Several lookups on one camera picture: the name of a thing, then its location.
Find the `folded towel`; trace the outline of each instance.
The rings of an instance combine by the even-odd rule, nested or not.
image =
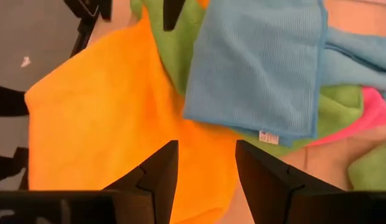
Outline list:
[[[363,87],[364,112],[362,116],[349,127],[341,131],[319,139],[309,146],[317,146],[340,139],[348,138],[361,131],[386,125],[386,102],[380,93],[371,87]]]
[[[326,11],[317,0],[212,0],[184,117],[315,138]]]

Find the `cloth tag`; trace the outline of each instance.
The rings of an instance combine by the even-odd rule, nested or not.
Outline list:
[[[278,145],[279,136],[264,131],[259,131],[259,141]]]

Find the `light blue cloth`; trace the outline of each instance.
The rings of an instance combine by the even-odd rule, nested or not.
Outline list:
[[[322,1],[211,0],[184,117],[315,138],[326,29]]]
[[[386,91],[386,37],[329,28],[321,85],[356,84]]]

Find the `microfiber cloth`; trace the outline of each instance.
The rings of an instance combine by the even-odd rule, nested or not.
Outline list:
[[[321,85],[367,85],[386,91],[386,37],[329,28]]]
[[[357,190],[386,190],[386,143],[354,161],[348,173]]]
[[[315,138],[322,1],[212,0],[195,42],[184,117]]]
[[[173,87],[184,96],[193,57],[193,43],[205,11],[197,0],[186,0],[174,30],[164,31],[163,0],[131,0],[131,9],[137,17],[141,15],[143,4],[149,12],[151,31],[163,66]]]
[[[386,102],[380,93],[371,87],[363,87],[362,93],[364,96],[364,112],[362,116],[352,123],[347,128],[340,130],[337,133],[319,139],[309,146],[317,146],[340,139],[348,138],[360,131],[376,128],[386,125]]]

